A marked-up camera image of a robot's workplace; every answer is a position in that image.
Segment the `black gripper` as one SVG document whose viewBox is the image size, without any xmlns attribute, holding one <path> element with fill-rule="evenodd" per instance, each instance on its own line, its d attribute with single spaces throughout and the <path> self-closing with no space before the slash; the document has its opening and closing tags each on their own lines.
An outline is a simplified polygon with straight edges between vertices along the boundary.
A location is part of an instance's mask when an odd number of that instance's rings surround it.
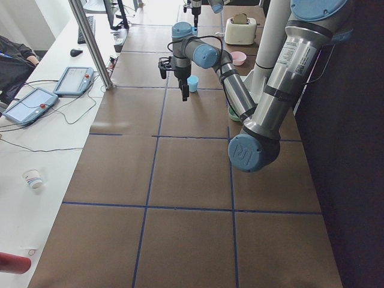
<svg viewBox="0 0 384 288">
<path fill-rule="evenodd" d="M 194 16 L 194 27 L 197 28 L 199 15 L 201 13 L 201 0 L 191 0 L 191 10 Z"/>
<path fill-rule="evenodd" d="M 189 86 L 187 78 L 191 76 L 190 67 L 176 67 L 174 71 L 175 77 L 178 79 L 178 85 L 182 91 L 182 100 L 187 101 L 189 98 Z"/>
</svg>

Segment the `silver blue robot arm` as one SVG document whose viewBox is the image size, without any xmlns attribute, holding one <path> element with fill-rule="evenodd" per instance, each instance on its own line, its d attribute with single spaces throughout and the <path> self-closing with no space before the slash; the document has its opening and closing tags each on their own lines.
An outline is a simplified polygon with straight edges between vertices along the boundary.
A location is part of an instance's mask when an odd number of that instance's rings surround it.
<svg viewBox="0 0 384 288">
<path fill-rule="evenodd" d="M 212 11 L 215 14 L 217 14 L 221 12 L 224 5 L 228 4 L 229 2 L 230 1 L 224 1 L 224 0 L 208 0 L 208 5 L 210 5 Z M 187 9 L 191 10 L 195 28 L 198 27 L 199 16 L 201 14 L 201 6 L 202 6 L 201 0 L 188 0 L 187 3 L 184 5 L 184 12 L 186 12 Z"/>
<path fill-rule="evenodd" d="M 280 153 L 279 129 L 325 45 L 347 40 L 351 33 L 352 1 L 270 1 L 255 65 L 242 79 L 230 53 L 193 34 L 187 22 L 172 26 L 172 55 L 158 63 L 165 76 L 172 71 L 182 97 L 189 96 L 192 65 L 211 68 L 227 101 L 242 124 L 229 143 L 233 166 L 255 172 Z"/>
</svg>

